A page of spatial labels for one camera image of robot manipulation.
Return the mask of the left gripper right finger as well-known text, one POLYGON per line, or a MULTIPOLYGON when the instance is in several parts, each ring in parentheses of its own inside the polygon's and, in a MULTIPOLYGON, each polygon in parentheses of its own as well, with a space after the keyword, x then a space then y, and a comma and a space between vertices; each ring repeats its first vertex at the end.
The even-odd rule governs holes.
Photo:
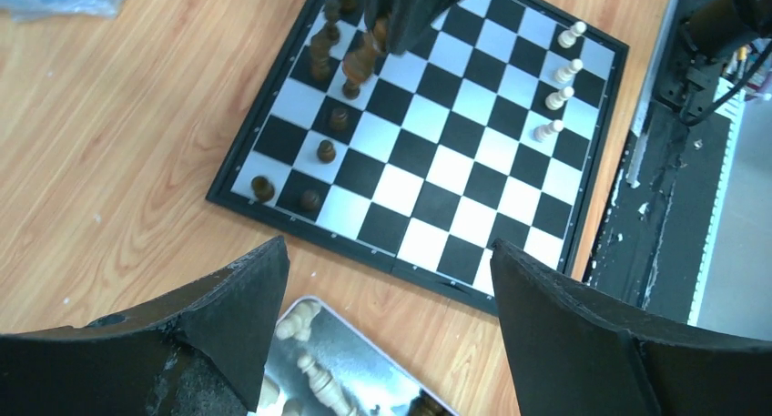
POLYGON ((771 345, 670 320, 493 244, 523 415, 768 415, 771 345))

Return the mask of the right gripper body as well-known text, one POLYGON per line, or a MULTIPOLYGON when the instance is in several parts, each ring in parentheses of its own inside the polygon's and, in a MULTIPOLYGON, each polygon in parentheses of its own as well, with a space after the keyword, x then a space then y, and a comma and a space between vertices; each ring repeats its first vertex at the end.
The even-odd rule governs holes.
POLYGON ((364 0, 363 20, 382 54, 401 55, 434 20, 461 0, 364 0))

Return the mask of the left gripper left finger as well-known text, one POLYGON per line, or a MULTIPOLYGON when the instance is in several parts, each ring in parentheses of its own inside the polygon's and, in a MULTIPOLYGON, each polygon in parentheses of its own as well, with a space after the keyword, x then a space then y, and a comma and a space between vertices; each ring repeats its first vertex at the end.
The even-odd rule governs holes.
POLYGON ((276 237, 76 328, 1 338, 4 415, 244 415, 258 407, 290 261, 276 237))

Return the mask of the black white chessboard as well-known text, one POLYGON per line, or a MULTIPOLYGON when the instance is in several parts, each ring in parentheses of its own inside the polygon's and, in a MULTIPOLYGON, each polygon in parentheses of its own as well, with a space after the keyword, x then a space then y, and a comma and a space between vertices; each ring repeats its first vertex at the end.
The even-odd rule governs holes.
POLYGON ((489 313, 496 239, 570 274, 627 45, 588 26, 560 46, 576 18, 543 0, 462 0, 349 99, 366 26, 338 1, 302 7, 208 199, 489 313))

